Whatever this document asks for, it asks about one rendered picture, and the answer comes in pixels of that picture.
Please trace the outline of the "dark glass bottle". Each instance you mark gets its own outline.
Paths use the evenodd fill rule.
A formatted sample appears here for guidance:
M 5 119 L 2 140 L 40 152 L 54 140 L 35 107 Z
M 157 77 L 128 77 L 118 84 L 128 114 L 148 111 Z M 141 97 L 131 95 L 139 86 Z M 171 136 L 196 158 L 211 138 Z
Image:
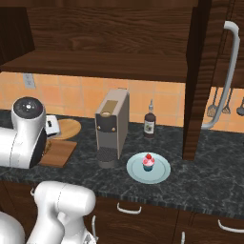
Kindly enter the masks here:
M 149 112 L 144 117 L 144 136 L 147 138 L 153 138 L 155 133 L 155 121 L 156 116 L 153 113 L 153 103 L 149 105 Z

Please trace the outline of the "hanging metal ladle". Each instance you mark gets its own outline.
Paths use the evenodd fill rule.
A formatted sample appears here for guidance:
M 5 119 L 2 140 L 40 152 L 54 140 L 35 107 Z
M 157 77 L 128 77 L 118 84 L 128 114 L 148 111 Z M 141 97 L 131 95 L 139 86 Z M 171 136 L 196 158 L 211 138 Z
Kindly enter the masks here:
M 244 97 L 242 98 L 241 105 L 236 109 L 236 113 L 240 116 L 244 116 Z

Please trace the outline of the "white wall outlet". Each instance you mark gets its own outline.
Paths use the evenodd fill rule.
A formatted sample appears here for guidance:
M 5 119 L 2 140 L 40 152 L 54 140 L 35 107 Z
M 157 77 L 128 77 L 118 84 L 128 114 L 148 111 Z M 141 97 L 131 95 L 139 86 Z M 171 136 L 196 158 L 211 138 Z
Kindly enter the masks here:
M 32 73 L 24 73 L 23 80 L 27 89 L 35 89 L 35 82 Z

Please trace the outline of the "open wooden cabinet door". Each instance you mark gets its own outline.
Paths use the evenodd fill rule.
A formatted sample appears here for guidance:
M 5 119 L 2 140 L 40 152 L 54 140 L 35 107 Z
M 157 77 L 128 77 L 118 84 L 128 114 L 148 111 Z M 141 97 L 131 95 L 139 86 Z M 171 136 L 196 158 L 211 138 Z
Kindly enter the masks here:
M 206 38 L 212 0 L 198 0 L 193 7 L 189 39 L 187 45 L 187 78 L 185 87 L 184 130 L 182 159 L 194 160 L 200 134 L 202 117 L 196 107 L 196 91 L 202 52 Z

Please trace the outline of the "hanging metal whisk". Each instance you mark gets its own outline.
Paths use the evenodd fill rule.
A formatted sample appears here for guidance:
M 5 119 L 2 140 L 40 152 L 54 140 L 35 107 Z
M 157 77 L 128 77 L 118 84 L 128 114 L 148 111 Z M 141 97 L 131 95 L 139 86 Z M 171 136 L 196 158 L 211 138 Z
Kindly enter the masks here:
M 230 94 L 229 94 L 229 97 L 228 97 L 228 101 L 227 101 L 225 107 L 222 109 L 222 112 L 225 113 L 225 114 L 230 114 L 231 113 L 230 101 L 231 101 L 231 98 L 232 98 L 233 90 L 234 89 L 231 89 L 230 90 Z

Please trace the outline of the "grey coffee machine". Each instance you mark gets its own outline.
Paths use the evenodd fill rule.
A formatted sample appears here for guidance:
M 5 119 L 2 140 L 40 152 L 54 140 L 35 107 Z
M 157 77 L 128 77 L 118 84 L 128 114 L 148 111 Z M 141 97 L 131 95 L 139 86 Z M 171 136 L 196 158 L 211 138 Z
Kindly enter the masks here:
M 98 165 L 113 168 L 119 160 L 127 137 L 130 118 L 130 93 L 110 90 L 95 112 Z

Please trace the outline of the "round light wooden board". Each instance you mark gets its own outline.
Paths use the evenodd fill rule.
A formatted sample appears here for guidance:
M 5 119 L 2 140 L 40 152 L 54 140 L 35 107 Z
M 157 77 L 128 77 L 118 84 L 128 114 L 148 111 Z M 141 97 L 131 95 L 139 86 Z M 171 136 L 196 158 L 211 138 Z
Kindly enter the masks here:
M 61 133 L 49 139 L 65 140 L 74 137 L 81 131 L 81 124 L 74 119 L 58 120 Z

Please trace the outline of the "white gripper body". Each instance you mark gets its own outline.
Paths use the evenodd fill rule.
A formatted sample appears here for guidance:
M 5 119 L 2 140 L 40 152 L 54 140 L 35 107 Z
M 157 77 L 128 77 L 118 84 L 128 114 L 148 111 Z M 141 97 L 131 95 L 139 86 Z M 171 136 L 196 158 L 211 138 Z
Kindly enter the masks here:
M 59 123 L 55 115 L 46 116 L 46 133 L 48 138 L 53 138 L 61 133 Z

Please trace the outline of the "pink cupcake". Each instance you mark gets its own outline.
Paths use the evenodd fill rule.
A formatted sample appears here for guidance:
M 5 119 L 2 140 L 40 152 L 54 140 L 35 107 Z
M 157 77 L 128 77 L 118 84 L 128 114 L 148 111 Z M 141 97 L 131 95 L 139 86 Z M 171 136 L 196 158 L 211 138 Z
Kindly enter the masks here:
M 144 157 L 143 157 L 143 169 L 146 172 L 150 172 L 153 169 L 153 165 L 154 165 L 154 158 L 147 153 Z

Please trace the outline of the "hanging slotted spatula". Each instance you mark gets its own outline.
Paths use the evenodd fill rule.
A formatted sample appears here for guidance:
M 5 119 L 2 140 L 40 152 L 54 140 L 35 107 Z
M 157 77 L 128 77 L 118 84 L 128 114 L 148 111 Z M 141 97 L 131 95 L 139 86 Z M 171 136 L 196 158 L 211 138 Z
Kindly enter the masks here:
M 215 93 L 213 96 L 213 103 L 209 106 L 209 108 L 207 109 L 207 116 L 208 117 L 214 117 L 217 106 L 215 105 L 215 100 L 217 97 L 217 93 L 218 93 L 218 89 L 215 89 Z

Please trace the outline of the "dark wooden drawer front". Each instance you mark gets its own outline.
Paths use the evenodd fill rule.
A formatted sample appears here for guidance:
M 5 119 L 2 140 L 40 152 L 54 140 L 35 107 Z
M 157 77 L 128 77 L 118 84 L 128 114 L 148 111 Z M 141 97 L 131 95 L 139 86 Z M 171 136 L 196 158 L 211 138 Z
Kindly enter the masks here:
M 244 229 L 244 220 L 217 215 L 179 211 L 173 244 L 181 244 L 181 234 L 185 232 L 185 244 L 244 244 L 244 234 L 226 232 L 221 224 L 235 229 Z
M 121 213 L 117 203 L 140 214 Z M 178 210 L 119 199 L 96 197 L 91 214 L 84 217 L 86 227 L 92 231 L 92 217 L 96 216 L 97 244 L 172 244 Z

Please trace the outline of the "light blue plate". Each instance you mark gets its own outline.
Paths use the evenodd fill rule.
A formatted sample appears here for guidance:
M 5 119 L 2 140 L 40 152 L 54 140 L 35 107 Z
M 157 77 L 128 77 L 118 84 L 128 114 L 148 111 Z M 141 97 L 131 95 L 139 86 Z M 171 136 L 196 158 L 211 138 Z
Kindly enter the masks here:
M 154 158 L 150 172 L 143 169 L 143 157 L 149 153 Z M 153 152 L 140 152 L 133 155 L 127 163 L 127 172 L 134 180 L 145 184 L 157 184 L 166 180 L 171 173 L 170 163 L 161 155 Z

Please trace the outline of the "rectangular brown cutting board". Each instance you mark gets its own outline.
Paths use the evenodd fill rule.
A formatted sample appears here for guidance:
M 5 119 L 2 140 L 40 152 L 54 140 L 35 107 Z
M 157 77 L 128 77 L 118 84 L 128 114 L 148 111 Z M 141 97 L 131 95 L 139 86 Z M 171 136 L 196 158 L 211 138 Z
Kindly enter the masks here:
M 52 139 L 47 142 L 41 166 L 64 168 L 76 148 L 77 143 L 66 140 Z

